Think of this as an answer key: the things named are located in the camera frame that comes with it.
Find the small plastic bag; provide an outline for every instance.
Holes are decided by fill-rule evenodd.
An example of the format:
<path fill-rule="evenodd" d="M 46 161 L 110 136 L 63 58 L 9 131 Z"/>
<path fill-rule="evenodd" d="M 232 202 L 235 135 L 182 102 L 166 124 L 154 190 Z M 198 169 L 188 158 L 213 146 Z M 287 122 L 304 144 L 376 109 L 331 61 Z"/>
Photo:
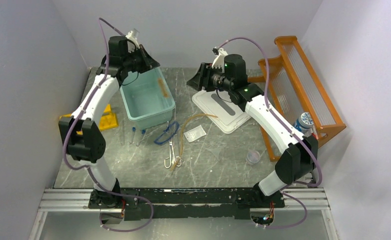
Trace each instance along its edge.
<path fill-rule="evenodd" d="M 207 135 L 201 125 L 198 125 L 195 128 L 184 132 L 183 134 L 185 135 L 185 138 L 188 140 L 189 143 L 192 143 L 195 140 Z"/>

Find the yellow plastic holder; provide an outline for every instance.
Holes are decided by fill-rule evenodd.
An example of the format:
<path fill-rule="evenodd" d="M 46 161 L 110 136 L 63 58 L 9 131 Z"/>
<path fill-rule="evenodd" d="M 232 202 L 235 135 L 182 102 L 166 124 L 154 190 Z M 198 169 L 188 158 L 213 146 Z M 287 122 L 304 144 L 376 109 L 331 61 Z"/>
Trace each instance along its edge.
<path fill-rule="evenodd" d="M 70 117 L 72 114 L 66 114 L 61 117 Z M 114 112 L 112 112 L 112 108 L 110 107 L 110 104 L 107 104 L 107 106 L 104 109 L 103 115 L 101 116 L 100 123 L 98 125 L 98 128 L 100 131 L 104 131 L 107 129 L 113 129 L 119 127 L 118 117 Z"/>

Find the plastic container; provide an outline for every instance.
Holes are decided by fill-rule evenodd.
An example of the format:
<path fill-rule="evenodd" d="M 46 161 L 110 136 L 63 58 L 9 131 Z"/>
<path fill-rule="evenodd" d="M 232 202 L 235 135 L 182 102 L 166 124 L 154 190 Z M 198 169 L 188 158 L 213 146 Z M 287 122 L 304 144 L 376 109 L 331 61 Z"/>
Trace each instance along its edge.
<path fill-rule="evenodd" d="M 130 83 L 136 77 L 136 72 L 129 72 L 123 84 Z M 167 97 L 164 97 L 162 93 L 158 78 L 163 80 Z M 158 67 L 140 73 L 134 82 L 120 87 L 120 94 L 129 120 L 134 122 L 135 127 L 140 130 L 166 123 L 172 119 L 175 101 Z"/>
<path fill-rule="evenodd" d="M 245 161 L 248 165 L 257 164 L 261 160 L 261 154 L 256 150 L 250 150 L 245 156 Z"/>
<path fill-rule="evenodd" d="M 311 128 L 314 127 L 314 121 L 311 117 L 311 114 L 308 112 L 303 112 L 295 123 L 293 124 L 294 128 L 302 132 L 303 134 L 307 133 Z"/>

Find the white bracket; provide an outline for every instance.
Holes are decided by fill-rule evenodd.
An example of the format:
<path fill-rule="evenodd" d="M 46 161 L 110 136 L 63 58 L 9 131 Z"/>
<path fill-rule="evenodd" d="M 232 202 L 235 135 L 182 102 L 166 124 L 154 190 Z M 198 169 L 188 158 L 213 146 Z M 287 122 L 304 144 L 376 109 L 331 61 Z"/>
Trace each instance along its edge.
<path fill-rule="evenodd" d="M 228 55 L 227 51 L 225 51 L 223 48 L 219 48 L 217 50 L 219 54 L 217 57 L 214 59 L 213 63 L 211 64 L 212 69 L 221 69 L 222 68 L 222 73 L 225 72 L 225 56 Z"/>
<path fill-rule="evenodd" d="M 129 39 L 131 42 L 133 42 L 135 44 L 136 49 L 140 48 L 140 45 L 138 44 L 138 41 L 137 41 L 137 37 L 138 37 L 139 33 L 140 32 L 134 28 L 134 29 L 130 30 L 125 36 L 127 39 Z M 131 52 L 135 51 L 136 49 L 129 49 L 128 51 L 131 53 Z"/>

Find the gray wall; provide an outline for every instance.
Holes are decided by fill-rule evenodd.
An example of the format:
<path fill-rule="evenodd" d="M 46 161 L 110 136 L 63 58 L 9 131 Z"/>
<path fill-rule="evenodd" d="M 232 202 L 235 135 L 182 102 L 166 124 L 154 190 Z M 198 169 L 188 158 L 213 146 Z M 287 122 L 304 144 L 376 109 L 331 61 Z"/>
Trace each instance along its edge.
<path fill-rule="evenodd" d="M 302 45 L 348 128 L 319 151 L 344 239 L 391 239 L 391 1 L 324 0 Z"/>
<path fill-rule="evenodd" d="M 212 48 L 226 39 L 245 36 L 275 57 L 274 39 L 300 38 L 322 0 L 53 0 L 88 66 L 100 65 L 105 53 L 97 29 L 103 17 L 126 33 L 136 28 L 143 44 L 163 67 L 198 68 L 212 62 Z M 110 36 L 115 34 L 107 30 Z M 226 46 L 243 55 L 247 67 L 258 68 L 259 50 L 243 40 Z"/>
<path fill-rule="evenodd" d="M 49 0 L 0 0 L 0 239 L 27 239 L 87 67 Z"/>

